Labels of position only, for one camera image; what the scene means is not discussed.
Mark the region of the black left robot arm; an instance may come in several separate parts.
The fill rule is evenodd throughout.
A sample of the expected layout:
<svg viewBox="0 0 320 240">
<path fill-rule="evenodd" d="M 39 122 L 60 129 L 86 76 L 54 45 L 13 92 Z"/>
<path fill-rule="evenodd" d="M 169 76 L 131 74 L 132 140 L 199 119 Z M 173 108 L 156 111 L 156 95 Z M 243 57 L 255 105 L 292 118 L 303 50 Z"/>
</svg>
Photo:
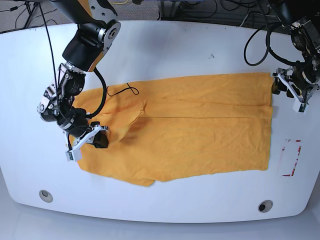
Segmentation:
<svg viewBox="0 0 320 240">
<path fill-rule="evenodd" d="M 304 61 L 289 61 L 278 56 L 272 49 L 269 53 L 289 68 L 278 68 L 272 74 L 272 93 L 285 92 L 294 99 L 293 109 L 304 113 L 309 99 L 320 89 L 320 2 L 318 0 L 270 0 L 270 8 L 279 19 L 272 23 L 267 35 L 279 27 L 290 28 L 290 39 Z"/>
</svg>

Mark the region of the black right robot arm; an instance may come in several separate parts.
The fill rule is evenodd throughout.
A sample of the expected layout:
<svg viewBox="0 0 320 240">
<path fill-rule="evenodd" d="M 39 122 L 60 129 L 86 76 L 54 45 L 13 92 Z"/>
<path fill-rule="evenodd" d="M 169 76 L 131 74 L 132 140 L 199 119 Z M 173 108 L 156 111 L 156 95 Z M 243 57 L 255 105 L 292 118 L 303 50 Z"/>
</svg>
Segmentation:
<svg viewBox="0 0 320 240">
<path fill-rule="evenodd" d="M 43 121 L 55 122 L 63 130 L 68 147 L 66 158 L 77 162 L 82 158 L 83 145 L 97 149 L 109 146 L 109 127 L 89 120 L 101 112 L 107 99 L 107 85 L 97 64 L 110 49 L 121 23 L 107 0 L 53 0 L 52 4 L 77 25 L 77 31 L 62 54 L 66 62 L 53 69 L 54 79 L 44 91 L 37 111 Z M 88 72 L 95 73 L 102 84 L 101 102 L 92 113 L 73 107 Z"/>
</svg>

